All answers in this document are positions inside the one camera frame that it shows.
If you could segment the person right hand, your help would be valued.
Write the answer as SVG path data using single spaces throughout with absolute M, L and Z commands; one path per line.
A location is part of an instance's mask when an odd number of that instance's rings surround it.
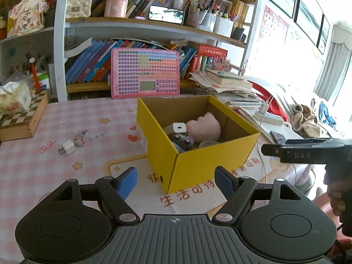
M 335 181 L 328 185 L 328 196 L 330 198 L 330 206 L 335 216 L 341 216 L 345 212 L 346 204 L 342 198 L 346 183 L 344 181 Z

